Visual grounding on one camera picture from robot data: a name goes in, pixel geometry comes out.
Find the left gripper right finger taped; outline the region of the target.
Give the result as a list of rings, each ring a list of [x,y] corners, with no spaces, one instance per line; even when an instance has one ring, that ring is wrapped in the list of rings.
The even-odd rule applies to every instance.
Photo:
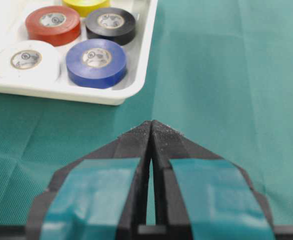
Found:
[[[171,240],[273,240],[267,199],[247,172],[154,120],[155,220]]]

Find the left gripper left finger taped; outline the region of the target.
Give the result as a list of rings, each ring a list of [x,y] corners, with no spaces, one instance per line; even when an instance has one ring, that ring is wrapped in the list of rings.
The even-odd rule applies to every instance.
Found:
[[[34,198],[29,240],[136,240],[146,222],[151,122],[57,170]]]

